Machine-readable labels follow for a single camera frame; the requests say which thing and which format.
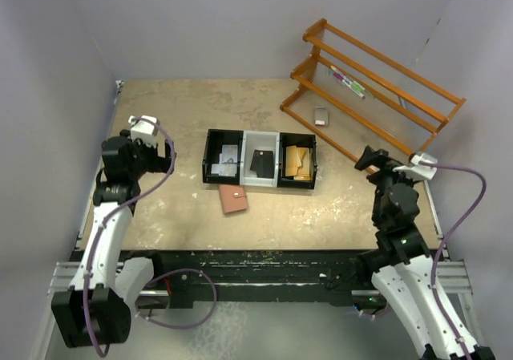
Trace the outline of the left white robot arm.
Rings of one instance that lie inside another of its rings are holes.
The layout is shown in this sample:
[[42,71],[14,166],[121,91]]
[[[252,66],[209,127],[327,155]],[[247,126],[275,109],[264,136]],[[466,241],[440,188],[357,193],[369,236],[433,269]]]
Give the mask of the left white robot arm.
[[136,204],[146,196],[139,179],[146,173],[168,178],[175,159],[170,139],[164,141],[163,156],[155,140],[144,143],[127,131],[103,142],[87,247],[70,283],[54,293],[50,304],[67,347],[92,346],[106,357],[111,345],[127,340],[140,291],[164,283],[164,268],[152,259],[136,257],[122,265],[118,259]]

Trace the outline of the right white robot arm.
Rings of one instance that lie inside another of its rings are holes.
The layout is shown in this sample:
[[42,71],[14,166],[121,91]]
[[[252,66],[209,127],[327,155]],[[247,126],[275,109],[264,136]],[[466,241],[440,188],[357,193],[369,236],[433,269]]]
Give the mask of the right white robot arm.
[[414,186],[431,180],[443,164],[425,152],[403,164],[366,146],[354,167],[377,169],[366,178],[375,187],[371,220],[378,247],[360,256],[357,282],[384,296],[420,359],[494,358],[465,327],[438,279],[443,248],[431,253],[415,224],[420,208]]

